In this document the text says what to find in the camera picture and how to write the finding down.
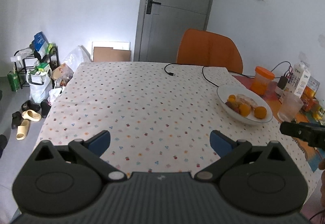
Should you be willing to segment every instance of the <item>glass cup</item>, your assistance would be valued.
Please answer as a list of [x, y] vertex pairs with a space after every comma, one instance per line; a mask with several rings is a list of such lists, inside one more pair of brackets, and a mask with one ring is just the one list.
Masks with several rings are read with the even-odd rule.
[[284, 101], [280, 107], [277, 116], [282, 121], [291, 122], [303, 107], [303, 101], [300, 97], [291, 92], [285, 92]]

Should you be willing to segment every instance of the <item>gray door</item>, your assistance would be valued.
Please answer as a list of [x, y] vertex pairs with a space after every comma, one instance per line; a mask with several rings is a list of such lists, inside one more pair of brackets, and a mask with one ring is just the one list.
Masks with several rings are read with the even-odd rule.
[[210, 0], [153, 1], [151, 12], [146, 3], [140, 61], [174, 63], [184, 32], [204, 29]]

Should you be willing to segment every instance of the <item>door handle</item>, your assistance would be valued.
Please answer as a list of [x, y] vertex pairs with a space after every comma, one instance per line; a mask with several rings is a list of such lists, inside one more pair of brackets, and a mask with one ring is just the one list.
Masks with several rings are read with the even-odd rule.
[[152, 4], [157, 4], [157, 5], [161, 5], [160, 2], [156, 2], [153, 0], [148, 0], [148, 5], [147, 5], [147, 14], [150, 15], [151, 14], [151, 8], [152, 8]]

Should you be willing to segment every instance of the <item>orange container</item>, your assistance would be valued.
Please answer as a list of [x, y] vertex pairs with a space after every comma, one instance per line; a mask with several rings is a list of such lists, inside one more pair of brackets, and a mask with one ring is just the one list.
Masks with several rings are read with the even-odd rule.
[[275, 78], [275, 76], [274, 73], [260, 66], [255, 68], [255, 72], [251, 90], [259, 96], [263, 96], [268, 89], [269, 83]]

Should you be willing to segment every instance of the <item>black shoe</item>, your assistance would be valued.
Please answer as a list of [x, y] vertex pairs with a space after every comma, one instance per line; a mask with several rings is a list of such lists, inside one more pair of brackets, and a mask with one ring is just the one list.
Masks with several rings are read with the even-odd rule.
[[22, 114], [19, 111], [12, 113], [11, 128], [16, 129], [18, 126], [22, 124], [22, 121], [23, 121]]
[[2, 152], [5, 149], [5, 147], [7, 146], [8, 140], [6, 138], [5, 135], [0, 135], [0, 158], [2, 156]]
[[29, 109], [38, 112], [41, 110], [41, 107], [38, 104], [33, 104], [30, 100], [27, 100], [24, 104], [22, 104], [22, 111], [24, 112]]
[[50, 112], [51, 106], [48, 104], [48, 101], [45, 99], [41, 102], [41, 108], [42, 108], [42, 118], [46, 118], [48, 116], [48, 113]]

